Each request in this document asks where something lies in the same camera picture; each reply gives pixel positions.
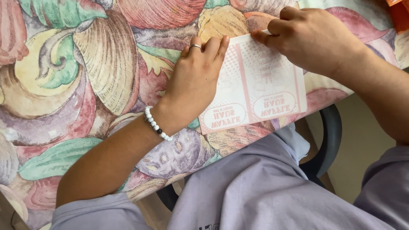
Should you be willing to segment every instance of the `hand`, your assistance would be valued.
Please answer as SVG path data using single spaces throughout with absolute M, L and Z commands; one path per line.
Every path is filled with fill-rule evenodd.
M 272 35 L 260 30 L 251 35 L 293 64 L 327 77 L 358 63 L 369 50 L 338 18 L 322 9 L 284 7 L 280 19 L 270 21 L 268 31 Z
M 193 37 L 173 69 L 165 95 L 151 109 L 152 116 L 168 135 L 173 135 L 197 118 L 213 101 L 217 79 L 222 67 L 230 38 L 212 37 L 202 44 Z

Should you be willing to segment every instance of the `orange object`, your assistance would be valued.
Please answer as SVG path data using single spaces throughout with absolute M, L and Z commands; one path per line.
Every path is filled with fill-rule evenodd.
M 386 2 L 388 3 L 388 5 L 391 7 L 397 3 L 400 3 L 402 0 L 386 0 Z
M 409 2 L 407 0 L 394 4 L 389 8 L 393 24 L 397 34 L 401 34 L 409 29 Z

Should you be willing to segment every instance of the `patterned tablecloth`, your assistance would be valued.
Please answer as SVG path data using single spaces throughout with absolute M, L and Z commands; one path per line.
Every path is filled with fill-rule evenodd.
M 285 5 L 326 9 L 377 55 L 409 66 L 409 36 L 391 29 L 384 0 L 1 0 L 1 192 L 31 229 L 49 228 L 61 176 L 161 98 L 192 36 L 266 29 Z M 208 135 L 196 119 L 120 191 L 140 199 L 352 93 L 304 73 L 306 113 Z

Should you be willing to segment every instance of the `pink and white paper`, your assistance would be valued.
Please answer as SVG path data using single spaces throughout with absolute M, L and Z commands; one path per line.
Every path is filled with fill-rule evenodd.
M 250 34 L 230 39 L 202 134 L 307 111 L 303 70 Z

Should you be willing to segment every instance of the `dark chair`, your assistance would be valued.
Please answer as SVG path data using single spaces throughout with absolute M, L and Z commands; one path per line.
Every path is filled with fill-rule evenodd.
M 337 107 L 333 104 L 319 111 L 324 127 L 324 136 L 321 147 L 315 157 L 308 162 L 301 164 L 308 179 L 319 186 L 325 188 L 318 179 L 332 165 L 337 156 L 339 145 L 341 144 L 342 123 Z M 172 185 L 168 185 L 157 191 L 162 203 L 171 211 L 175 207 L 179 196 L 175 193 Z

